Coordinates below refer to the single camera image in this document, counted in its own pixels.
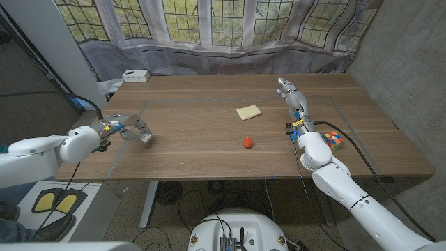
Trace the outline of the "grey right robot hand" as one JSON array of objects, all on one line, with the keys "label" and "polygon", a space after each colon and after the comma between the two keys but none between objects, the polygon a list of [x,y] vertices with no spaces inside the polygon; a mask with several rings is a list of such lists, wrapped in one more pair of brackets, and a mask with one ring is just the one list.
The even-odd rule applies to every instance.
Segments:
[{"label": "grey right robot hand", "polygon": [[290,81],[279,77],[277,79],[281,89],[277,89],[277,94],[286,101],[289,107],[289,114],[294,121],[309,118],[307,100],[303,93],[299,91]]}]

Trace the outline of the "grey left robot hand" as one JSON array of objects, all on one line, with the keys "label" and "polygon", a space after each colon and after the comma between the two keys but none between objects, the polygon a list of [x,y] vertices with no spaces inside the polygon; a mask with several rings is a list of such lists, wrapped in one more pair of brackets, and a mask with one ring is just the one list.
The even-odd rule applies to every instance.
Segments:
[{"label": "grey left robot hand", "polygon": [[[152,133],[147,124],[135,114],[114,114],[107,116],[105,122],[113,127],[114,132],[118,132],[125,141],[138,141],[147,143]],[[135,132],[128,130],[127,126],[134,126],[140,131],[137,135]]]}]

